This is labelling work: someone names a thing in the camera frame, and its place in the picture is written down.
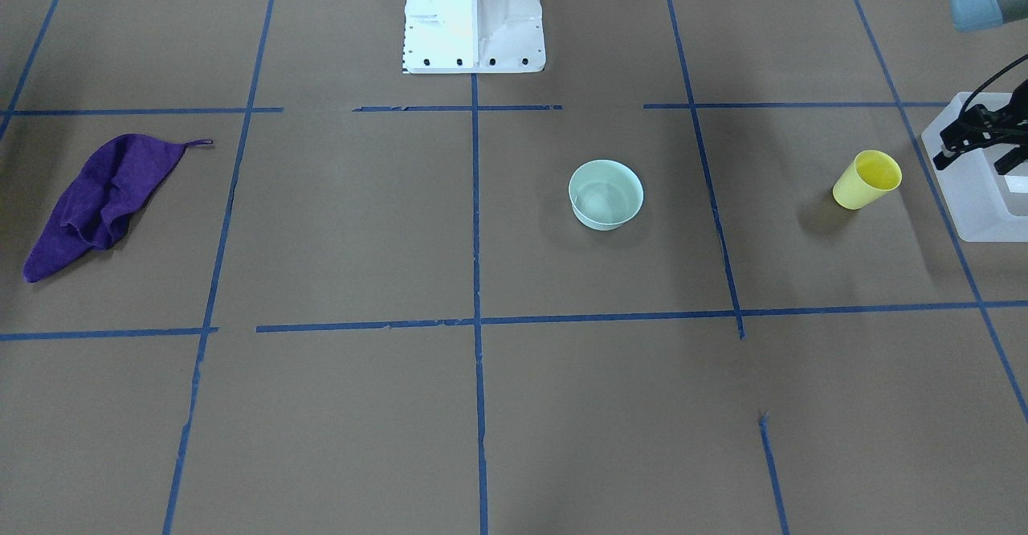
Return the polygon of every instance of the blue tape line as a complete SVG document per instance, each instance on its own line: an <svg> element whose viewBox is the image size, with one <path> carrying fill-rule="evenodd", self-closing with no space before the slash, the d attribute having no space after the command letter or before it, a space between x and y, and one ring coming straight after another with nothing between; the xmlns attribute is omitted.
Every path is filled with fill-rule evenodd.
<svg viewBox="0 0 1028 535"><path fill-rule="evenodd" d="M990 308L1028 308L1028 300L998 300L987 302ZM931 312L946 310L974 310L977 302L926 302L912 305L869 305L849 307L808 307L781 309L742 309L743 316L803 316L892 312ZM649 320L696 320L704 318L733 318L731 310L649 312L623 314L565 314L540 316L480 317L483 325L554 324L563 322L631 322ZM445 318L439 320L400 320L381 322L334 322L316 324L271 324L257 326L258 333L311 332L320 330L365 330L375 328L433 328L439 326L473 326L475 318Z"/></svg>
<svg viewBox="0 0 1028 535"><path fill-rule="evenodd" d="M692 104L688 103L646 103L642 109L691 109Z"/></svg>
<svg viewBox="0 0 1028 535"><path fill-rule="evenodd" d="M570 314L554 316L510 316L483 318L482 324L551 324L559 322L622 322L637 320L689 320L696 318L732 318L735 312L712 310L699 312L654 312L628 314Z"/></svg>
<svg viewBox="0 0 1028 535"><path fill-rule="evenodd" d="M985 308L1028 308L1028 300L994 300L985 302Z"/></svg>
<svg viewBox="0 0 1028 535"><path fill-rule="evenodd" d="M904 107L946 107L949 102L910 102ZM775 109L818 107L895 107L895 102L752 102L752 103L647 103L642 109Z"/></svg>
<svg viewBox="0 0 1028 535"><path fill-rule="evenodd" d="M860 22L864 24L864 29L868 33L868 38L871 40L871 45L875 50L875 56L878 58L878 64L882 68L882 73L885 75L885 81L889 85L889 92L892 93L892 99L895 100L895 106L900 110L900 115L903 117L904 127L907 128L907 135L910 136L910 143L914 147L914 153L917 154L918 163L921 165L921 172L924 174L925 180L928 182L928 188L931 190L931 197L935 201L935 208L939 209L940 216L943 218L943 223L946 225L946 231L950 235L950 242L953 244L953 249L956 251L957 257L960 260L960 266L963 269L964 276L967 279L967 285L970 286L971 293L975 295L975 301L978 304L982 320L985 321L985 327L989 331L989 336L992 338L992 345L995 347L996 354L999 356L999 361L1002 363L1003 370L1006 372L1006 381L1009 381L1011 388L1014 390L1014 396L1018 401L1018 406L1021 407L1021 415L1024 417L1025 422L1028 423L1028 404L1025 403L1024 393L1021 392L1021 386L1018 385L1018 380L1014 374L1014 369L1011 368L1009 360L1006 359L1006 352L1003 350L1002 343L999 342L999 334L996 333L996 328L992 324L992 318L989 317L989 311L986 308L980 290L978 289L978 283L975 281L975 277L971 274L970 265L967 263L966 257L964 257L960 241L957 239L956 231L953 229L953 223L950 221L950 217L946 213L946 208L943 206L942 198L940 198L939 190L935 188L935 182L931 179L931 174L928 171L928 165L925 163L924 156L921 154L921 146L917 143L917 136L914 135L914 129L910 124L910 117L908 117L907 110L904 108L903 100L900 99L900 93L896 91L895 83L892 80L892 74L889 72L889 68L885 64L885 57L882 56L882 50L878 46L878 40L875 38L874 32L871 30L871 24L868 22L868 15L865 14L862 5L860 5L860 0L853 0L853 4L856 5L856 11L860 15Z"/></svg>
<svg viewBox="0 0 1028 535"><path fill-rule="evenodd" d="M57 10L59 1L61 0L50 0L50 8L46 10L43 25L39 28L36 41L32 44L32 50L29 52L29 59L25 62L25 68L22 69L22 76L17 79L17 86L14 87L14 94L10 98L10 103L7 104L7 114L4 115L3 122L0 122L0 140L7 133L7 126L10 126L11 114L17 107L17 100L22 98L22 92L25 91L25 83L29 80L32 64L36 62L36 55L39 53L39 47L43 44L43 37L46 36L46 30L50 27L50 21L53 20L53 11Z"/></svg>
<svg viewBox="0 0 1028 535"><path fill-rule="evenodd" d="M754 102L754 103L698 103L697 109L778 109L778 108L843 108L843 107L895 107L892 102Z"/></svg>
<svg viewBox="0 0 1028 535"><path fill-rule="evenodd" d="M180 107L169 109L31 109L14 111L23 117L60 117L67 115L210 115L218 113L282 113L283 107Z"/></svg>
<svg viewBox="0 0 1028 535"><path fill-rule="evenodd" d="M478 111L560 111L562 105L480 105Z"/></svg>
<svg viewBox="0 0 1028 535"><path fill-rule="evenodd" d="M468 105L366 105L354 109L354 113L377 113L392 111L471 111Z"/></svg>
<svg viewBox="0 0 1028 535"><path fill-rule="evenodd" d="M475 290L475 404L478 413L478 526L489 533L489 490L485 463L485 376L482 368L482 260L479 185L478 75L471 75L472 250Z"/></svg>
<svg viewBox="0 0 1028 535"><path fill-rule="evenodd" d="M254 108L254 100L257 98L257 83L260 80L261 63L264 59L264 48L267 45L267 34L271 26L271 12L274 10L274 0L267 0L267 9L264 12L264 26L261 29L260 42L257 45L257 59L254 62L253 77L250 80L250 96L247 99L247 109ZM232 205L235 200L235 186L240 181L240 166L243 164L243 153L247 144L247 136L250 133L250 120L252 111L246 111L243 118L243 131L240 134L240 144L235 150L235 165L232 168L232 181L228 187L228 200L225 204L225 215L221 222L221 238L218 241L218 253L215 257L214 271L211 275L211 290L208 294L207 309L204 314L204 327L210 328L211 320L214 316L214 302L218 294L218 281L221 277L221 264L225 257L225 244L228 241L228 227L232 220ZM196 411L196 396L199 392L200 364L207 354L207 343L209 333L205 331L200 334L196 346L196 362L193 364L192 388L189 393L189 415L186 424L182 427L182 436L179 439L179 453L175 462L175 474L172 477L172 489L168 496L168 510L164 513L164 526L162 535L171 535L172 524L175 520L175 507L179 499L179 488L182 484L182 472L186 461L186 451L189 447L189 433L192 429L193 416Z"/></svg>
<svg viewBox="0 0 1028 535"><path fill-rule="evenodd" d="M703 177L707 184L707 193L710 198L710 212L713 214L713 223L718 230L718 240L721 242L721 254L725 263L725 278L728 281L728 291L732 296L732 309L735 311L735 322L739 329L739 337L746 337L746 329L742 323L742 313L739 309L739 295L735 289L735 279L732 277L732 261L728 255L728 241L725 238L725 228L721 224L721 215L718 213L718 198L713 191L713 179L710 176L710 165L706 156L706 144L703 143L703 131L700 129L700 117L696 110L696 98L693 97L692 80L689 78L689 64L686 62L686 50L682 45L682 34L678 31L678 17L674 12L674 0L667 0L667 11L671 15L671 29L674 30L674 43L678 48L678 62L682 65L682 78L686 83L686 96L689 98L689 109L693 118L693 130L696 133L696 144L700 152L700 162L703 165Z"/></svg>
<svg viewBox="0 0 1028 535"><path fill-rule="evenodd" d="M74 330L69 332L0 333L0 342L74 341L81 338L132 338L137 336L188 336L217 332L217 328L143 328L136 330Z"/></svg>
<svg viewBox="0 0 1028 535"><path fill-rule="evenodd" d="M442 320L400 320L389 322L329 322L323 324L268 324L258 326L256 332L320 332L328 330L375 330L380 328L433 328L436 326L471 326L471 318Z"/></svg>
<svg viewBox="0 0 1028 535"><path fill-rule="evenodd" d="M771 452L771 438L768 436L768 414L761 417L761 442L764 443L764 458L768 463L768 474L771 476L771 490L774 491L774 504L778 508L778 524L781 525L781 535L788 535L788 520L785 518L785 504L781 500L781 486L778 484L778 470L774 466L774 453Z"/></svg>
<svg viewBox="0 0 1028 535"><path fill-rule="evenodd" d="M811 307L792 309L749 309L743 316L800 316L809 314L862 314L886 312L926 312L939 310L972 310L977 302L939 302L923 305L871 305L860 307Z"/></svg>
<svg viewBox="0 0 1028 535"><path fill-rule="evenodd" d="M354 109L354 113L382 113L404 111L560 111L562 105L365 105Z"/></svg>

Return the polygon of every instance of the microfiber cloth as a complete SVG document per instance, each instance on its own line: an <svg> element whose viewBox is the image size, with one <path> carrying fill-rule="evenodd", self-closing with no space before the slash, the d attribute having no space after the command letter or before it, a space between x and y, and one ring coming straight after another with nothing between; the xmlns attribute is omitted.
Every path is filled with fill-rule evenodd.
<svg viewBox="0 0 1028 535"><path fill-rule="evenodd" d="M38 282L88 250L106 250L124 237L133 213L146 204L187 147L141 134L118 136L100 147L61 194L25 262L26 282Z"/></svg>

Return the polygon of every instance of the metal bracket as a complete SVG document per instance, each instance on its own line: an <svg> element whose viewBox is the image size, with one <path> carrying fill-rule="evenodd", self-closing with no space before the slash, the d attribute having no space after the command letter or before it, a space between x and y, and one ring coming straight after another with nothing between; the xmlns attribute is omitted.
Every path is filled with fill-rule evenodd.
<svg viewBox="0 0 1028 535"><path fill-rule="evenodd" d="M540 0L407 0L406 73L531 73L546 66Z"/></svg>

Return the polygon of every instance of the grid line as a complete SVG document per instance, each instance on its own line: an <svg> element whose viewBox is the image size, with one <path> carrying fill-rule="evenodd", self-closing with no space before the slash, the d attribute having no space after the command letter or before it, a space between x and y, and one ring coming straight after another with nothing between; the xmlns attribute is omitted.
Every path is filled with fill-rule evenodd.
<svg viewBox="0 0 1028 535"><path fill-rule="evenodd" d="M914 153L917 155L917 160L921 166L921 172L924 174L925 180L928 182L928 188L931 190L931 197L935 202L935 207L939 209L940 216L943 218L943 223L946 225L946 231L950 236L950 242L953 244L953 249L960 260L960 266L963 269L964 276L967 279L967 285L970 286L971 293L975 296L975 301L977 301L979 312L982 315L982 320L985 322L985 327L989 331L989 336L992 338L992 345L996 350L996 354L999 356L999 361L1003 366L1003 371L1006 373L1006 381L1009 382L1011 388L1014 391L1014 396L1017 399L1018 406L1021 407L1022 417L1024 417L1025 422L1028 423L1028 404L1025 403L1024 393L1021 392L1021 386L1018 385L1018 379L1014 374L1014 369L1011 367L1009 360L1006 358L1006 352L1003 350L1002 342L999 341L999 334L996 332L996 328L992 324L992 318L989 316L989 310L986 307L985 301L982 299L982 293L978 288L978 283L975 281L970 264L967 263L967 258L964 256L963 248L961 248L960 241L957 238L956 231L953 229L953 223L950 221L950 217L946 212L946 207L943 206L943 201L939 195L935 182L931 179L931 173L928 171L928 166L924 160L924 155L921 153L921 147L917 143L917 136L914 135L914 129L910 124L910 117L907 115L907 110L904 107L903 100L900 98L895 81L892 80L892 74L889 72L888 65L885 63L885 57L882 55L882 50L878 46L878 40L875 38L875 34L871 29L871 23L868 21L868 15L864 11L864 6L860 5L860 0L853 0L853 4L856 6L856 11L860 16L860 23L864 24L864 29L867 32L871 45L875 50L875 56L878 58L878 64L881 66L882 74L884 74L885 81L889 85L889 92L892 93L892 99L895 100L895 107L900 110L900 115L903 117L904 127L907 129L907 135L910 136L910 143L914 147Z"/></svg>
<svg viewBox="0 0 1028 535"><path fill-rule="evenodd" d="M352 113L404 113L417 111L560 111L562 105L362 105Z"/></svg>
<svg viewBox="0 0 1028 535"><path fill-rule="evenodd" d="M39 53L39 47L43 44L43 38L46 37L46 30L50 27L50 21L53 20L53 12L57 10L59 2L61 0L50 0L50 8L46 10L46 16L43 17L43 25L39 27L36 41L32 44L32 50L29 51L29 59L26 60L22 76L17 79L17 86L14 87L14 94L11 95L10 103L7 104L7 111L3 116L3 121L0 122L0 140L3 140L3 136L7 133L7 128L10 126L12 113L15 107L17 107L17 101L22 98L22 92L25 91L25 83L29 80L29 72L32 71L32 64L36 62L36 55Z"/></svg>
<svg viewBox="0 0 1028 535"><path fill-rule="evenodd" d="M267 0L267 8L264 11L264 25L261 29L260 42L257 45L257 57L254 60L253 77L250 81L250 96L247 99L247 109L253 110L254 100L257 97L257 84L260 81L261 65L264 60L264 48L267 45L267 34L271 26L271 14L274 10L274 0ZM185 425L182 426L182 435L179 439L178 458L175 462L175 473L172 477L171 492L168 496L168 509L164 513L164 525L162 535L171 535L172 524L175 520L175 508L178 503L179 489L182 484L182 472L185 466L186 452L189 447L189 433L192 430L193 416L196 411L196 399L199 392L200 364L207 353L211 320L214 315L214 305L218 297L218 282L221 278L221 264L225 257L225 244L228 242L228 229L232 221L232 207L235 201L235 187L240 181L240 168L243 164L243 154L246 150L247 136L250 133L250 121L253 111L246 111L243 118L243 131L240 133L240 144L235 150L235 164L232 168L231 182L228 186L228 199L225 203L225 215L221 223L221 238L218 242L218 252L215 256L214 271L211 275L211 290L208 295L207 309L204 315L205 331L199 336L196 345L196 360L193 364L192 387L189 395L189 415Z"/></svg>
<svg viewBox="0 0 1028 535"><path fill-rule="evenodd" d="M768 414L761 415L761 443L764 444L764 459L768 465L768 476L771 479L771 491L774 492L774 506L778 509L778 525L781 535L788 535L788 520L785 516L785 503L781 498L781 485L778 483L778 469L774 464L774 452L771 451L771 437L768 435Z"/></svg>
<svg viewBox="0 0 1028 535"><path fill-rule="evenodd" d="M949 102L910 102L904 107L946 107ZM895 102L725 102L725 103L647 103L642 109L777 109L777 108L845 108L895 107Z"/></svg>
<svg viewBox="0 0 1028 535"><path fill-rule="evenodd" d="M204 332L217 332L217 327L198 328L139 328L130 330L71 330L64 332L12 332L0 333L0 343L22 341L75 341L83 338L133 338L147 336L188 336Z"/></svg>
<svg viewBox="0 0 1028 535"><path fill-rule="evenodd" d="M72 115L210 115L218 113L282 113L283 107L170 107L166 109L26 109L4 111L11 117L64 117Z"/></svg>
<svg viewBox="0 0 1028 535"><path fill-rule="evenodd" d="M986 302L990 308L1028 308L1028 300L998 300ZM925 302L910 305L868 305L840 307L801 307L777 309L741 309L742 316L809 316L837 314L884 314L900 312L940 312L951 310L977 310L978 302ZM612 314L566 314L481 317L484 326L509 324L553 324L562 322L638 322L658 320L699 320L708 318L732 318L734 310L612 313ZM444 318L427 320L398 320L374 322L330 322L311 324L267 324L257 326L258 334L271 332L311 332L326 330L366 330L377 328L434 328L451 326L473 326L476 318Z"/></svg>
<svg viewBox="0 0 1028 535"><path fill-rule="evenodd" d="M682 78L686 84L686 97L689 99L689 111L692 114L693 131L696 134L696 144L700 153L700 163L703 166L703 177L706 181L707 194L710 200L710 213L713 215L714 228L718 230L718 241L721 243L722 259L725 263L725 279L728 281L728 292L732 297L732 309L735 311L735 322L739 329L739 337L746 337L746 328L742 322L742 313L739 311L739 294L735 289L735 279L732 277L732 260L728 254L728 241L725 238L725 228L721 224L721 215L718 213L718 198L713 190L713 179L710 176L710 165L706 156L706 144L703 142L703 130L700 128L700 116L696 110L696 98L693 96L693 84L689 78L689 64L686 62L686 50L682 45L682 34L678 31L678 17L674 12L674 0L667 0L667 12L671 15L671 29L674 31L674 43L678 48L678 63L682 65Z"/></svg>
<svg viewBox="0 0 1028 535"><path fill-rule="evenodd" d="M479 184L478 75L471 75L472 250L474 259L475 406L478 417L478 522L489 533L489 496L485 462L485 373L482 367L481 200Z"/></svg>

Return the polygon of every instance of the yellow cup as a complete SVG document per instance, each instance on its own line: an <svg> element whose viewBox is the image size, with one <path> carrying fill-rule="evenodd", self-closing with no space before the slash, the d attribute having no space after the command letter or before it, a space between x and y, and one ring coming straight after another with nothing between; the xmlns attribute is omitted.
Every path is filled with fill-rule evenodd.
<svg viewBox="0 0 1028 535"><path fill-rule="evenodd" d="M832 197L848 210L859 210L896 187L903 172L887 153L869 149L856 154L832 188Z"/></svg>

